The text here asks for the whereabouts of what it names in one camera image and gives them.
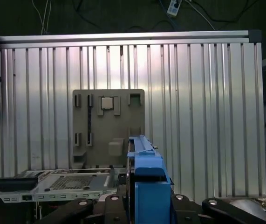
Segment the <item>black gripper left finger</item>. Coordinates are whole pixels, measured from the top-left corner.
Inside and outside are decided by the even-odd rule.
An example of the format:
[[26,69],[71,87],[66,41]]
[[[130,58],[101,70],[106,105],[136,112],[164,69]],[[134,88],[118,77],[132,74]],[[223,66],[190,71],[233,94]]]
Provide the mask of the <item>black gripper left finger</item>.
[[104,201],[94,203],[79,198],[51,212],[40,224],[128,224],[129,218],[122,196],[108,195]]

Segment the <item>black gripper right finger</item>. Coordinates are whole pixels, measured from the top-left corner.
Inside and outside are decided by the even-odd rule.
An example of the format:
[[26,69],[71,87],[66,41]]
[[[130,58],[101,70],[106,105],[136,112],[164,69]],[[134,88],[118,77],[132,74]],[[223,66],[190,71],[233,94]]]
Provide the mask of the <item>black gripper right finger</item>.
[[187,196],[171,196],[172,224],[266,224],[266,209],[251,199],[207,198],[201,205]]

